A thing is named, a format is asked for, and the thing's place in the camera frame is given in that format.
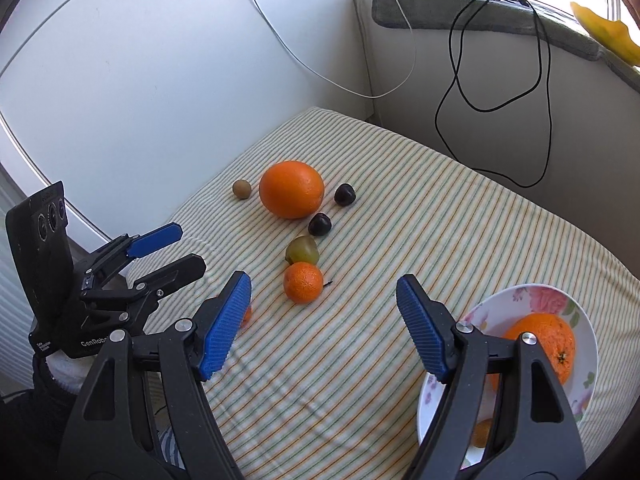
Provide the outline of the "white gloved left hand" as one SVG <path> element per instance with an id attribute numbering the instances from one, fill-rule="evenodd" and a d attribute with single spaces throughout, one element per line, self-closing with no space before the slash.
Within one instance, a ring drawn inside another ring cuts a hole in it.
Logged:
<path id="1" fill-rule="evenodd" d="M 95 359 L 94 356 L 72 359 L 58 350 L 46 357 L 46 363 L 51 377 L 60 388 L 71 394 L 78 394 Z"/>

